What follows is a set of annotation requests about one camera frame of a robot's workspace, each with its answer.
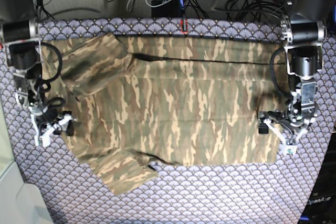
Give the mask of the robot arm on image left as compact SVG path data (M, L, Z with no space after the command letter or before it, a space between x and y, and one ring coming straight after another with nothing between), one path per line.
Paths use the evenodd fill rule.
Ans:
M16 102L30 112L37 146L47 146L52 134L74 134L72 112L60 111L65 100L45 97L61 74L62 56L55 46L41 40L37 11L42 6L43 0L1 0L1 46L7 65L14 68ZM57 71L48 79L43 78L42 47L50 49L58 59Z

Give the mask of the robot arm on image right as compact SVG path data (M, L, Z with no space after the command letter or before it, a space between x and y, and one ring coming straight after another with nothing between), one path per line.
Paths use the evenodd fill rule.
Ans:
M284 0L283 46L271 55L269 68L276 90L287 98L286 109L260 112L258 119L260 133L272 130L285 147L295 147L317 117L314 75L323 68L325 20L334 6L335 0ZM275 58L280 53L286 57L288 92L281 90L275 76Z

